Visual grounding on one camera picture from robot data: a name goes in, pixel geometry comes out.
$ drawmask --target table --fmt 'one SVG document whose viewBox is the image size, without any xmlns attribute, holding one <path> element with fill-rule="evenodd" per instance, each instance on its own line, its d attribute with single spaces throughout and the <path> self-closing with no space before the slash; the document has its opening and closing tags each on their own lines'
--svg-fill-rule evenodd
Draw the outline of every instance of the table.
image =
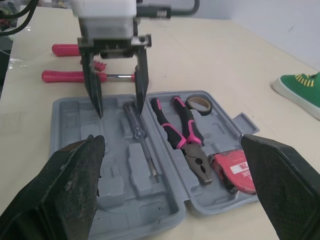
<svg viewBox="0 0 320 240">
<path fill-rule="evenodd" d="M 143 20 L 140 34 L 152 33 L 148 49 L 148 92 L 205 90 L 235 117 L 247 114 L 259 136 L 296 148 L 320 172 L 320 122 L 275 93 L 280 75 L 315 70 L 229 20 L 174 18 Z M 0 101 L 0 213 L 49 158 L 52 104 L 86 96 L 83 84 L 41 80 L 43 70 L 80 71 L 79 57 L 55 57 L 52 44 L 76 43 L 79 25 L 70 10 L 38 7 L 28 27 L 14 39 Z M 108 73 L 132 73 L 134 59 L 108 60 Z M 134 84 L 109 82 L 104 95 L 132 94 Z M 187 213 L 165 239 L 276 240 L 259 203 L 212 217 Z"/>
</svg>

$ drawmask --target gray tool case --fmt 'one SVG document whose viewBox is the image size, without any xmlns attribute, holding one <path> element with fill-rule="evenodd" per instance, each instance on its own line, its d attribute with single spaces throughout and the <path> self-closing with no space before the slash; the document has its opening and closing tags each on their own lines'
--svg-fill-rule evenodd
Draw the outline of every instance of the gray tool case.
<svg viewBox="0 0 320 240">
<path fill-rule="evenodd" d="M 123 110 L 124 103 L 135 100 L 134 95 L 104 96 L 102 119 L 88 97 L 63 98 L 53 103 L 51 155 L 90 134 L 105 138 L 90 240 L 132 240 L 171 229 L 184 220 L 185 204 L 198 216 L 210 216 L 258 201 L 256 195 L 229 193 L 213 169 L 212 183 L 201 185 L 182 151 L 173 149 L 167 141 L 167 133 L 158 123 L 150 101 L 158 98 L 168 121 L 181 131 L 182 124 L 171 100 L 179 96 L 186 101 L 194 95 L 207 97 L 213 105 L 206 116 L 191 110 L 204 137 L 202 150 L 207 156 L 241 149 L 240 134 L 259 131 L 243 113 L 231 119 L 204 91 L 147 94 L 141 121 L 156 177 L 150 172 L 141 144 L 133 138 Z"/>
</svg>

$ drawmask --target tape roll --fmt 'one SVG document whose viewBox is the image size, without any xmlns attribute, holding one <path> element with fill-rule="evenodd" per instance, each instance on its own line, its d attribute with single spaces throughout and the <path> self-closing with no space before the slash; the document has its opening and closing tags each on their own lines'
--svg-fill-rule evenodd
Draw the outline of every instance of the tape roll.
<svg viewBox="0 0 320 240">
<path fill-rule="evenodd" d="M 189 109 L 197 110 L 202 116 L 207 116 L 212 111 L 212 103 L 203 96 L 190 96 L 185 101 L 185 105 Z"/>
</svg>

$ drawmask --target sneaker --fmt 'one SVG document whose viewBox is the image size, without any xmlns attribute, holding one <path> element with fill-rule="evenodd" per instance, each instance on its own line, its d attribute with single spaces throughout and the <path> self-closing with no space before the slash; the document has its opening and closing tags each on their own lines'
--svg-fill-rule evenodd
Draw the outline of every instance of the sneaker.
<svg viewBox="0 0 320 240">
<path fill-rule="evenodd" d="M 272 87 L 320 120 L 320 72 L 314 75 L 283 75 Z"/>
</svg>

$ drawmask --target black gripper pad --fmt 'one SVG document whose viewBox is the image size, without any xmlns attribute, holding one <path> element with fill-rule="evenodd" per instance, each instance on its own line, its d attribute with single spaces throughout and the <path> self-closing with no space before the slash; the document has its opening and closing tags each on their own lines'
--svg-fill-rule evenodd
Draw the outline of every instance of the black gripper pad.
<svg viewBox="0 0 320 240">
<path fill-rule="evenodd" d="M 56 151 L 0 216 L 0 240 L 87 240 L 104 155 L 92 135 Z"/>
<path fill-rule="evenodd" d="M 320 175 L 292 147 L 244 135 L 241 145 L 261 205 L 280 240 L 320 239 Z"/>
</svg>

